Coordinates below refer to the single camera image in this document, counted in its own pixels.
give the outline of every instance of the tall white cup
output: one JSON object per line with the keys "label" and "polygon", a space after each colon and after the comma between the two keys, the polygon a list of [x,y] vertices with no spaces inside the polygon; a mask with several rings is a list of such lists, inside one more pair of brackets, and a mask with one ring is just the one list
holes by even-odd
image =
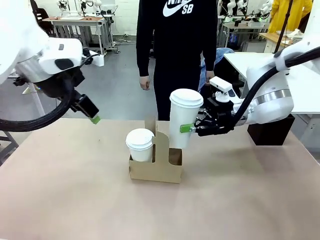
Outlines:
{"label": "tall white cup", "polygon": [[128,133],[125,143],[130,149],[131,157],[139,162],[152,162],[154,133],[145,128],[137,128]]}
{"label": "tall white cup", "polygon": [[184,149],[188,146],[191,133],[181,133],[180,126],[194,124],[204,98],[191,89],[177,89],[170,95],[170,147]]}

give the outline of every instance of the blue cloth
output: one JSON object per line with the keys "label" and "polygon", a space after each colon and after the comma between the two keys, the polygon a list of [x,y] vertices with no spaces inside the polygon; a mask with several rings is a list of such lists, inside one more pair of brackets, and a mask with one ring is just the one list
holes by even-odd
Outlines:
{"label": "blue cloth", "polygon": [[[223,58],[224,54],[233,54],[234,51],[227,47],[220,47],[216,49],[216,55],[215,55],[215,62],[214,65],[219,63]],[[199,88],[198,91],[200,92],[201,88],[206,84],[206,64],[205,60],[202,59],[201,61],[201,73],[200,73],[200,82],[199,82]]]}

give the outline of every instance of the nike swoosh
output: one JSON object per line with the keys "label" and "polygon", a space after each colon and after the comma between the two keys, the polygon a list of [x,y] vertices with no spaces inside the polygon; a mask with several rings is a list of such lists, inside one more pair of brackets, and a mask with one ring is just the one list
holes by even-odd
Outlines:
{"label": "nike swoosh", "polygon": [[168,8],[168,2],[166,2],[166,4],[164,5],[164,8],[163,8],[163,16],[165,17],[169,17],[173,14],[175,14],[176,12],[178,12],[184,5],[190,3],[192,0],[182,0],[182,2],[173,7],[173,8]]}

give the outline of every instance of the black sweatshirt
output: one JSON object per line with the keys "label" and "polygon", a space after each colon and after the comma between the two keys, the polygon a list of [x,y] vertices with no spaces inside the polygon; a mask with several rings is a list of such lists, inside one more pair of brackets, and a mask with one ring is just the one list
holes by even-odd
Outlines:
{"label": "black sweatshirt", "polygon": [[140,76],[148,76],[154,32],[157,64],[187,70],[200,65],[214,70],[217,44],[216,0],[140,0],[136,55]]}

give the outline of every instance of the person in black sweatshirt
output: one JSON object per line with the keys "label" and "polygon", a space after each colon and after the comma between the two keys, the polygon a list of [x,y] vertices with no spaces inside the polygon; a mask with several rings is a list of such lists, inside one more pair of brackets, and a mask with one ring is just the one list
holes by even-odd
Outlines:
{"label": "person in black sweatshirt", "polygon": [[153,85],[160,121],[170,120],[171,92],[198,90],[201,53],[207,81],[214,77],[217,21],[216,0],[140,0],[136,34],[140,86],[149,90],[154,32]]}

